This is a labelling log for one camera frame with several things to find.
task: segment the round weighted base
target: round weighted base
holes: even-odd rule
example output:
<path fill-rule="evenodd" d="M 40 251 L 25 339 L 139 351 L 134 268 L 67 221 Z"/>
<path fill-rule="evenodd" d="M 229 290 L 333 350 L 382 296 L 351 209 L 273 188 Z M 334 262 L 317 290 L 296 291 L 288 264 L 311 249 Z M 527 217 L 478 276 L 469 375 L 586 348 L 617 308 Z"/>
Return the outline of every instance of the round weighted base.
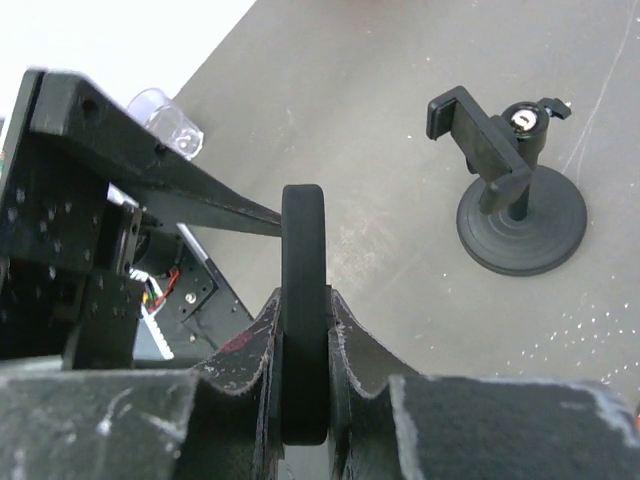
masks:
<path fill-rule="evenodd" d="M 503 275 L 526 277 L 552 270 L 576 251 L 587 228 L 587 206 L 560 172 L 539 166 L 533 174 L 529 210 L 515 221 L 507 209 L 480 213 L 485 182 L 476 180 L 458 206 L 458 235 L 469 255 Z"/>

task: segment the red paint mark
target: red paint mark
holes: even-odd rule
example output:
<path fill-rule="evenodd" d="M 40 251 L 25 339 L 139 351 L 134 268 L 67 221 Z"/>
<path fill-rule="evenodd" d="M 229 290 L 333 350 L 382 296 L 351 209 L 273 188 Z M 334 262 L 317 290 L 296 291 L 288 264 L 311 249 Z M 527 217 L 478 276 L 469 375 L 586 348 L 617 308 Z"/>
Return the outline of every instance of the red paint mark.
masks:
<path fill-rule="evenodd" d="M 224 353 L 231 353 L 231 352 L 235 352 L 236 350 L 240 350 L 242 347 L 244 347 L 247 344 L 249 340 L 251 340 L 251 338 L 253 338 L 253 333 L 251 333 L 248 330 L 245 330 L 235 338 L 232 338 L 227 343 L 225 343 L 220 349 L 220 351 Z"/>

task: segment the red wire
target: red wire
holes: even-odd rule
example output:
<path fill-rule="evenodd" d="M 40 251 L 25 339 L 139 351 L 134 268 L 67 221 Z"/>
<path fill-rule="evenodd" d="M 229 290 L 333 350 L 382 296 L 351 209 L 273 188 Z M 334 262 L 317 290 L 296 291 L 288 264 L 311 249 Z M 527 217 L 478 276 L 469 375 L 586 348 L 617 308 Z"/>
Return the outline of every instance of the red wire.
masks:
<path fill-rule="evenodd" d="M 171 273 L 171 277 L 169 278 L 169 285 L 167 285 L 167 289 L 164 291 L 164 293 L 162 295 L 160 295 L 156 299 L 155 304 L 151 307 L 151 311 L 153 311 L 156 308 L 158 308 L 160 305 L 162 305 L 162 302 L 164 302 L 167 299 L 167 297 L 173 291 L 173 288 L 175 287 L 176 282 L 178 281 L 178 278 L 180 278 L 180 270 L 174 270 Z"/>

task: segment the clear plastic cup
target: clear plastic cup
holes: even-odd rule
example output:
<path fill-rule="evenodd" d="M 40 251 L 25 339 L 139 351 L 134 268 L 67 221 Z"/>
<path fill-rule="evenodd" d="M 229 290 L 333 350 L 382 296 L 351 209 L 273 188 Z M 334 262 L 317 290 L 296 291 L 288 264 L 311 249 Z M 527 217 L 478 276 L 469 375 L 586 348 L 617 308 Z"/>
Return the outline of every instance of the clear plastic cup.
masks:
<path fill-rule="evenodd" d="M 204 133 L 158 88 L 149 88 L 136 95 L 127 112 L 187 160 L 192 160 L 202 149 Z"/>

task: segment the mounting hole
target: mounting hole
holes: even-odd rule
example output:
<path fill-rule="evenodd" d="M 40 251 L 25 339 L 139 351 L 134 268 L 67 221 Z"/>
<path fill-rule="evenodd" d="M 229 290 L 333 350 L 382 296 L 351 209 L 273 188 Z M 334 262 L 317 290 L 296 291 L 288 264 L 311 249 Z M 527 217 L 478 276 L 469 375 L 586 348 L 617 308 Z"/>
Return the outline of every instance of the mounting hole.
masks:
<path fill-rule="evenodd" d="M 169 147 L 167 147 L 164 143 L 156 143 L 156 146 L 153 150 L 154 152 L 156 152 L 156 155 L 162 157 L 169 151 Z"/>
<path fill-rule="evenodd" d="M 95 101 L 87 98 L 82 102 L 80 107 L 82 108 L 82 114 L 84 115 L 85 120 L 97 120 L 100 108 L 98 108 L 98 104 Z"/>

